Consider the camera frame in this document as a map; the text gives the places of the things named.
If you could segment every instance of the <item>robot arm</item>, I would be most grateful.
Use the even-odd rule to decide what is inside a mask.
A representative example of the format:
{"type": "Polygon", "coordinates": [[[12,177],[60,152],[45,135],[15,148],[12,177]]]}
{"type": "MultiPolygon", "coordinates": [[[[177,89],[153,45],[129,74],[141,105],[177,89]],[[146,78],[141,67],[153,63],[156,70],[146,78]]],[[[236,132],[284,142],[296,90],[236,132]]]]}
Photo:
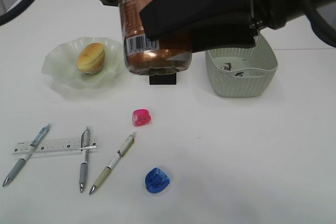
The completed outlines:
{"type": "MultiPolygon", "coordinates": [[[[118,0],[100,1],[104,5],[118,5],[118,0]]],[[[259,30],[279,29],[306,14],[318,37],[336,47],[336,31],[316,11],[316,7],[333,1],[336,0],[153,0],[140,16],[150,39],[188,33],[193,51],[197,52],[253,47],[259,30]]]]}

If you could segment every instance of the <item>ballpoint pen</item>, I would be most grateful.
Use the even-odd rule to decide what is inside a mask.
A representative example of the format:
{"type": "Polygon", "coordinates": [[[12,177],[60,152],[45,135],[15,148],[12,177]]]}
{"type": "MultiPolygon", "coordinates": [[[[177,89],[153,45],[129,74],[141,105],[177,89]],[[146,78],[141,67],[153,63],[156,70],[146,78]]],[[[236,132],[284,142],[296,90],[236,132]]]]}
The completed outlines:
{"type": "Polygon", "coordinates": [[[98,188],[103,184],[103,182],[107,179],[107,177],[110,175],[112,169],[116,166],[118,161],[126,154],[128,149],[134,143],[134,138],[135,138],[135,132],[126,139],[126,141],[123,143],[123,145],[117,151],[117,153],[113,156],[110,163],[105,167],[105,169],[101,172],[99,177],[96,179],[95,183],[91,187],[91,190],[90,190],[90,193],[89,193],[90,195],[95,193],[98,190],[98,188]]]}
{"type": "Polygon", "coordinates": [[[36,147],[39,145],[39,143],[42,141],[42,139],[48,133],[50,127],[51,127],[51,125],[48,124],[47,126],[45,126],[45,127],[43,127],[41,129],[41,131],[37,134],[37,136],[35,137],[35,139],[30,144],[30,153],[28,153],[24,158],[20,158],[16,162],[15,166],[13,167],[13,169],[9,172],[9,174],[5,178],[5,181],[2,184],[2,186],[7,186],[16,177],[16,175],[20,172],[20,170],[22,169],[22,167],[25,166],[25,164],[28,161],[28,159],[32,156],[33,151],[36,149],[36,147]]]}
{"type": "MultiPolygon", "coordinates": [[[[87,127],[84,131],[81,139],[81,148],[90,146],[90,130],[87,127]]],[[[80,164],[80,173],[79,173],[79,189],[82,193],[84,191],[86,180],[88,177],[88,163],[89,163],[89,150],[82,150],[82,158],[80,164]]]]}

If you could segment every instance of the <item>basket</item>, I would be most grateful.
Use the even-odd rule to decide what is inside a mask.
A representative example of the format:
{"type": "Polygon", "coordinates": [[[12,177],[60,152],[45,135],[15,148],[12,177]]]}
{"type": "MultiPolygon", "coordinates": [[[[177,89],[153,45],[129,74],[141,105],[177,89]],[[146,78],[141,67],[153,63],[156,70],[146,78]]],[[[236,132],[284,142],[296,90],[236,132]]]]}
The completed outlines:
{"type": "Polygon", "coordinates": [[[210,82],[223,97],[257,97],[271,83],[278,68],[273,50],[262,35],[256,47],[222,48],[206,52],[210,82]]]}

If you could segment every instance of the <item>black cable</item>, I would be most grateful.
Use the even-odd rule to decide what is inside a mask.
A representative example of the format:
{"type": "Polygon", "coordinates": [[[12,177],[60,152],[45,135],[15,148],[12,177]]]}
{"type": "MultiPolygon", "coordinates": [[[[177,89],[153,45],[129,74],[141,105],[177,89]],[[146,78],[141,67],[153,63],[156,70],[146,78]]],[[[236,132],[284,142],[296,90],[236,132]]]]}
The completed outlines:
{"type": "Polygon", "coordinates": [[[314,8],[311,0],[301,0],[305,15],[311,22],[314,33],[326,44],[336,47],[336,30],[314,8]]]}
{"type": "Polygon", "coordinates": [[[11,10],[0,16],[0,26],[10,22],[23,13],[35,0],[22,0],[11,10]]]}

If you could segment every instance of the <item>wavy-edged plate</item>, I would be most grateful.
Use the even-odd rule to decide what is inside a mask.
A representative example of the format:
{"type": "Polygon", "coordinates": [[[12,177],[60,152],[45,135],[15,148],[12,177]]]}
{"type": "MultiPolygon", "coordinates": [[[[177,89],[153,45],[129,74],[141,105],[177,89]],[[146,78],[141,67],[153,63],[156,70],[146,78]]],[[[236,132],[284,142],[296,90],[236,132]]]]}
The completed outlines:
{"type": "Polygon", "coordinates": [[[111,83],[123,70],[123,46],[109,38],[82,37],[57,46],[45,58],[42,73],[48,74],[60,83],[75,89],[97,89],[111,83]],[[101,43],[105,49],[103,69],[96,74],[81,73],[76,61],[79,54],[91,43],[101,43]]]}

